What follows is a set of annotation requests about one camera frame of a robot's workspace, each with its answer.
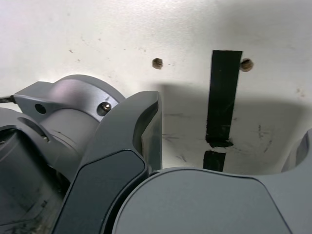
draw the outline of dark gray panel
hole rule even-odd
[[[141,184],[121,208],[114,234],[289,234],[255,179],[176,169]]]
[[[157,91],[140,92],[118,104],[107,113],[105,120],[99,124],[81,165],[124,149],[130,149],[143,155],[142,135],[157,112],[161,114],[159,105]],[[155,137],[161,139],[161,131],[155,131],[155,133],[157,134]],[[161,149],[161,140],[154,140],[154,143],[159,144],[158,147],[154,146],[155,149]],[[161,151],[158,150],[150,157],[161,158]],[[155,170],[159,170],[160,163],[155,165]]]
[[[81,168],[67,196],[54,234],[97,234],[127,186],[147,177],[143,160],[123,151]]]

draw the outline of curved gray housing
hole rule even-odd
[[[115,220],[113,234],[289,234],[256,179],[196,168],[160,171],[138,186]]]

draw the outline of scratch mark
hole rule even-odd
[[[265,150],[263,151],[264,153],[268,151],[270,145],[272,144],[272,140],[269,141],[267,147],[265,148]]]
[[[184,114],[183,113],[164,114],[164,116],[184,117]]]
[[[180,156],[176,155],[175,157],[183,160],[184,162],[187,162],[183,154],[180,154]]]
[[[89,46],[89,44],[86,42],[86,40],[83,38],[82,35],[80,36],[80,39],[81,39],[87,46]]]
[[[260,140],[263,138],[263,135],[262,135],[262,132],[261,132],[261,124],[258,125],[258,136],[259,136]]]

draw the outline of black electrical tape strip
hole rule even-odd
[[[223,171],[225,160],[225,153],[218,153],[214,151],[206,151],[204,156],[203,168],[217,172]]]
[[[211,59],[206,141],[228,147],[242,51],[214,50]]]

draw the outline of white wall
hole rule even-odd
[[[211,52],[242,50],[254,68],[240,73],[224,169],[278,172],[312,127],[311,9],[308,0],[0,0],[0,96],[70,74],[126,97],[160,90],[164,167],[201,167]]]

